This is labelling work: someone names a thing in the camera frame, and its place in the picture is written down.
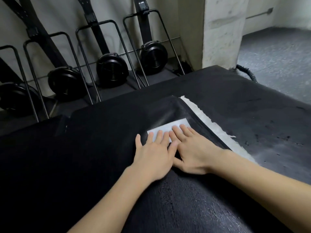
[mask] torn white paper strip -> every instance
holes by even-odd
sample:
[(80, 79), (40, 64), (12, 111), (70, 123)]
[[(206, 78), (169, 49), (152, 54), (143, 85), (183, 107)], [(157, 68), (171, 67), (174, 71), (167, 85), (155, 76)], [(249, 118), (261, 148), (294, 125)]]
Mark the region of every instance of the torn white paper strip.
[(239, 145), (239, 143), (237, 143), (231, 138), (231, 136), (223, 131), (217, 123), (213, 123), (212, 120), (206, 116), (195, 103), (185, 98), (185, 96), (182, 96), (181, 99), (190, 107), (190, 109), (199, 117), (199, 119), (201, 119), (201, 121), (204, 122), (204, 124), (209, 129), (211, 129), (212, 132), (218, 136), (233, 152), (237, 153), (243, 158), (248, 159), (249, 161), (252, 161), (253, 163), (257, 163), (255, 159), (242, 146)]
[(158, 131), (162, 130), (162, 131), (163, 131), (163, 134), (164, 134), (165, 132), (172, 131), (172, 127), (173, 127), (173, 126), (179, 127), (179, 125), (181, 125), (181, 124), (184, 124), (184, 125), (186, 125), (187, 127), (191, 127), (191, 126), (189, 125), (187, 119), (180, 119), (180, 120), (173, 121), (173, 122), (171, 122), (171, 123), (162, 125), (162, 126), (160, 126), (160, 127), (156, 127), (156, 128), (154, 128), (154, 129), (151, 129), (151, 130), (147, 131), (147, 133), (148, 133), (148, 135), (149, 135), (149, 133), (153, 132), (153, 134), (154, 134), (154, 135), (153, 135), (153, 142), (154, 142), (154, 141), (156, 140), (156, 135), (157, 135)]

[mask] hand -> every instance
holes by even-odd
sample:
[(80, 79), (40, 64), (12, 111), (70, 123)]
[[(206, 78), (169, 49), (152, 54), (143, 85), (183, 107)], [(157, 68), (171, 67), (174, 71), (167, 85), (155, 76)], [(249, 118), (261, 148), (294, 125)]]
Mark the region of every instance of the hand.
[(143, 175), (150, 178), (150, 183), (162, 179), (172, 168), (173, 159), (177, 151), (178, 142), (172, 142), (169, 148), (169, 133), (158, 131), (154, 142), (153, 133), (149, 133), (146, 144), (143, 146), (140, 135), (135, 139), (136, 153), (132, 166), (143, 170)]
[(194, 129), (180, 125), (173, 126), (169, 132), (172, 141), (178, 142), (181, 159), (174, 158), (173, 166), (191, 174), (206, 174), (211, 172), (212, 164), (220, 158), (224, 149), (201, 136)]

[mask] white rectangular card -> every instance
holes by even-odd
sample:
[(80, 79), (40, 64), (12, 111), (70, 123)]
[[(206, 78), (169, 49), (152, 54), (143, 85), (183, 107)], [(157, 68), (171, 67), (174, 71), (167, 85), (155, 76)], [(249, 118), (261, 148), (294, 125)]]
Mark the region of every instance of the white rectangular card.
[(168, 123), (168, 124), (165, 124), (165, 125), (162, 125), (160, 127), (157, 127), (157, 128), (154, 128), (154, 129), (151, 129), (149, 131), (147, 131), (148, 135), (150, 132), (153, 132), (154, 136), (153, 136), (153, 141), (156, 140), (156, 135), (158, 133), (159, 130), (162, 130), (163, 131), (163, 134), (165, 132), (169, 132), (169, 131), (172, 131), (172, 127), (173, 126), (177, 126), (179, 127), (179, 125), (181, 124), (184, 124), (186, 125), (187, 127), (191, 127), (187, 121), (187, 119), (180, 119), (180, 120), (177, 120), (177, 121), (174, 121), (174, 122), (171, 122), (171, 123)]

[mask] person's left hand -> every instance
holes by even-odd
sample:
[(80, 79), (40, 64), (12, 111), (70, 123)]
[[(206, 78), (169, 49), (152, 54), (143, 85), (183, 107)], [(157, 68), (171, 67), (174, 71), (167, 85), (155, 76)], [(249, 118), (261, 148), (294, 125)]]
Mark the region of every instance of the person's left hand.
[(177, 151), (178, 142), (172, 142), (169, 148), (169, 133), (159, 131), (156, 140), (152, 142), (153, 133), (149, 133), (146, 144), (141, 143), (140, 135), (135, 139), (136, 153), (132, 166), (143, 171), (143, 175), (150, 178), (151, 183), (162, 179), (171, 169)]

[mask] person's right arm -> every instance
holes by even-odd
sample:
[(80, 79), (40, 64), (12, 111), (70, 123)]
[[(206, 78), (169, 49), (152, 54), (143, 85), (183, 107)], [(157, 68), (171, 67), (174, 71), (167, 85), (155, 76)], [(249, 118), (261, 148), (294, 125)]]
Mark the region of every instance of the person's right arm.
[(232, 183), (295, 233), (311, 232), (311, 186), (219, 148), (185, 125), (174, 126), (182, 160), (173, 166), (192, 174), (213, 173)]

